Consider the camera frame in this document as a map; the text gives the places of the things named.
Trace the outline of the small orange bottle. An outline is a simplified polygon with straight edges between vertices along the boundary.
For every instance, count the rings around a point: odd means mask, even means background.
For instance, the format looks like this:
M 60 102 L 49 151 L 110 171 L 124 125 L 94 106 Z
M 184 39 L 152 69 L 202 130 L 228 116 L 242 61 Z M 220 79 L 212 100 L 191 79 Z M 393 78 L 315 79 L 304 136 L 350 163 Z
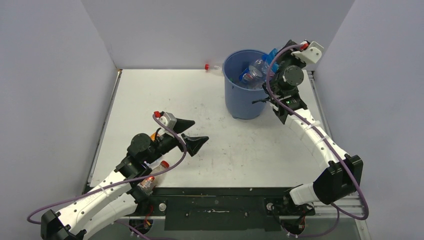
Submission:
M 156 134 L 156 133 L 153 133 L 151 136 L 150 136 L 150 138 L 151 138 L 151 140 L 152 141 L 155 141 L 156 140 L 156 137 L 159 137 L 160 136 L 160 134 L 158 133 L 158 134 Z

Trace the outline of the crushed blue label bottle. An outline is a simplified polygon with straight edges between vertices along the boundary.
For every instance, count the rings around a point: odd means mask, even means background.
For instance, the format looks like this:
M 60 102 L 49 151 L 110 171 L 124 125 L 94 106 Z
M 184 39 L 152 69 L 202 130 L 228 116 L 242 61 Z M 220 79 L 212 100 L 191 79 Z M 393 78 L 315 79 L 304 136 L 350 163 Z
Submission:
M 261 71 L 264 75 L 267 74 L 269 67 L 271 67 L 271 74 L 274 74 L 277 70 L 279 65 L 277 63 L 272 63 L 273 59 L 279 52 L 279 48 L 272 49 L 268 54 L 264 54 L 261 59 L 263 61 L 263 65 L 261 67 Z

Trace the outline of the blue label blue cap bottle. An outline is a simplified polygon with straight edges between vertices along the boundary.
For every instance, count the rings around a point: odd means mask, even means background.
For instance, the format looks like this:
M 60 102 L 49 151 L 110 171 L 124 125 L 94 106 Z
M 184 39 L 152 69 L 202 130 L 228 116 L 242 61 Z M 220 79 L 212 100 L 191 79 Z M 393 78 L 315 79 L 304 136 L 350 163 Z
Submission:
M 259 72 L 263 72 L 263 68 L 264 68 L 264 64 L 266 62 L 263 59 L 257 59 L 256 61 L 252 62 L 248 69 L 249 71 L 253 72 L 253 71 L 259 71 Z

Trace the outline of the clear jar silver lid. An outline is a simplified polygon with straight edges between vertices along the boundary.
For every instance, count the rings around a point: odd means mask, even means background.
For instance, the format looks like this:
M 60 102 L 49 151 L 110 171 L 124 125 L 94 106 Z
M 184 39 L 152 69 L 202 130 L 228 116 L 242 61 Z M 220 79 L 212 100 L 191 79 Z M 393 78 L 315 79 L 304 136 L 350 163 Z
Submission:
M 249 78 L 249 82 L 244 85 L 253 85 L 263 80 L 263 73 L 260 71 L 249 71 L 247 76 Z

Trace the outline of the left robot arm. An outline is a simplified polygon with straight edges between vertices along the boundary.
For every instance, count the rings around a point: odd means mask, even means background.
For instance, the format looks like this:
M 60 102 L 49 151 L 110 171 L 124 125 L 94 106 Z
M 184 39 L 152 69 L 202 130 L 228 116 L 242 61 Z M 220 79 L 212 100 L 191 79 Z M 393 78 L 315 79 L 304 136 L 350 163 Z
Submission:
M 195 124 L 193 120 L 174 117 L 171 113 L 153 115 L 163 134 L 154 138 L 146 133 L 135 135 L 124 159 L 97 186 L 72 200 L 70 205 L 54 211 L 49 209 L 40 220 L 43 240 L 88 240 L 116 220 L 135 213 L 144 215 L 149 210 L 149 195 L 153 183 L 143 184 L 170 171 L 153 170 L 149 165 L 174 148 L 194 156 L 209 140 L 208 136 L 190 137 L 184 131 Z

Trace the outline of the pepsi bottle blue cap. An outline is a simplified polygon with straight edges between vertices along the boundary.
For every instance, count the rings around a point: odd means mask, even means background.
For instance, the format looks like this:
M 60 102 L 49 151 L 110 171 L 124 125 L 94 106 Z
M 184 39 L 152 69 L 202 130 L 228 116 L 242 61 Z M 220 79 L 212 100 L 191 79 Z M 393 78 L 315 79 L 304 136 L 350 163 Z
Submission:
M 241 74 L 240 74 L 240 76 L 238 77 L 238 79 L 239 79 L 239 82 L 240 83 L 243 83 L 243 84 L 246 84 L 246 83 L 248 83 L 249 82 L 249 77 L 248 77 L 248 74 L 250 73 L 250 70 L 249 70 L 249 68 L 247 67 Z

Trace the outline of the blue plastic bin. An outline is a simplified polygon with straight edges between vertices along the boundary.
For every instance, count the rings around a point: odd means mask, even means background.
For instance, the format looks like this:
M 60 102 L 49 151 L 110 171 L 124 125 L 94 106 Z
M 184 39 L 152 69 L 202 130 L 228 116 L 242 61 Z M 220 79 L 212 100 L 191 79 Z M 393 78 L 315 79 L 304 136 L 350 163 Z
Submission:
M 264 54 L 255 49 L 239 50 L 231 53 L 222 64 L 225 105 L 235 119 L 251 120 L 265 109 L 268 95 L 261 86 L 247 88 L 237 84 L 240 74 Z

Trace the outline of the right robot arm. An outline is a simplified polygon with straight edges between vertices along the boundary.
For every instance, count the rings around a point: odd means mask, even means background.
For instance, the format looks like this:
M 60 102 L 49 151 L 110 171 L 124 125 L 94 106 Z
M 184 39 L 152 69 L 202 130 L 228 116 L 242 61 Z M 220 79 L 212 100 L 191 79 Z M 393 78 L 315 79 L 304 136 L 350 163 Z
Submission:
M 303 69 L 317 63 L 323 50 L 315 41 L 297 44 L 289 40 L 283 48 L 270 53 L 269 68 L 265 70 L 265 100 L 281 123 L 299 137 L 322 171 L 315 181 L 289 191 L 282 201 L 289 214 L 313 202 L 331 205 L 354 192 L 365 199 L 360 189 L 362 159 L 349 155 L 325 133 L 299 94 L 298 86 L 305 77 Z

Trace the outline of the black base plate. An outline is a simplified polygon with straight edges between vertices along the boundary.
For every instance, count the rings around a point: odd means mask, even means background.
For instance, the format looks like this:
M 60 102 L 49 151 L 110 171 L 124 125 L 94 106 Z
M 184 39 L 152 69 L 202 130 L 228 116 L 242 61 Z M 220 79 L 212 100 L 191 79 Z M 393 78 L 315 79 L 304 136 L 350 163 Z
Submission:
M 320 202 L 294 206 L 287 187 L 158 187 L 152 195 L 125 217 L 139 225 L 144 218 L 163 220 L 166 231 L 277 232 L 305 217 L 336 214 Z

